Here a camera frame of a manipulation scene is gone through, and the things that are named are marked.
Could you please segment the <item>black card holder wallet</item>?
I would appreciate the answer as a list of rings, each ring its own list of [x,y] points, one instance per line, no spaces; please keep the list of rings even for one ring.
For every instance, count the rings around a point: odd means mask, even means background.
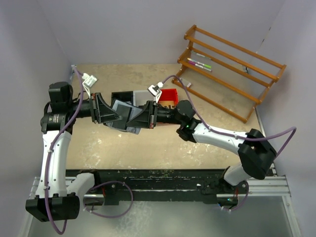
[[[105,123],[107,127],[121,132],[129,132],[136,135],[139,134],[141,128],[127,126],[127,123],[138,115],[142,109],[118,99],[113,101],[111,108],[120,116],[121,119]]]

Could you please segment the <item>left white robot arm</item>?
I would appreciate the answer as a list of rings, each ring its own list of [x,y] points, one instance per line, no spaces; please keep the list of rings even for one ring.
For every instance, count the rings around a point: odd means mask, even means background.
[[[49,102],[40,120],[43,138],[43,159],[35,197],[26,201],[26,210],[41,222],[72,220],[79,215],[86,192],[95,194],[102,182],[96,171],[81,171],[70,185],[66,184],[66,163],[73,126],[77,118],[92,118],[105,124],[121,117],[104,101],[100,93],[84,99],[73,98],[67,82],[49,86]]]

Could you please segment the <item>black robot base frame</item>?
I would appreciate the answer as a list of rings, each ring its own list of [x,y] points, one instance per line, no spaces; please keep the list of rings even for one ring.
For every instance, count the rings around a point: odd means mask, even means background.
[[[118,205],[120,201],[198,201],[236,207],[237,199],[249,193],[249,183],[225,183],[222,169],[176,170],[66,170],[67,177],[90,173],[88,189],[93,202]]]

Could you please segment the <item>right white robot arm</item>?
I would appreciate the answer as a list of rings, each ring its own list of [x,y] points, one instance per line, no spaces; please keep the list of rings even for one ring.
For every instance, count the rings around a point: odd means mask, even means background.
[[[157,123],[178,124],[176,132],[184,141],[213,145],[238,155],[240,162],[228,167],[219,182],[225,193],[231,193],[237,184],[250,178],[265,179],[277,153],[261,131],[234,132],[211,127],[196,119],[195,114],[188,100],[179,101],[173,109],[148,101],[126,124],[147,129]]]

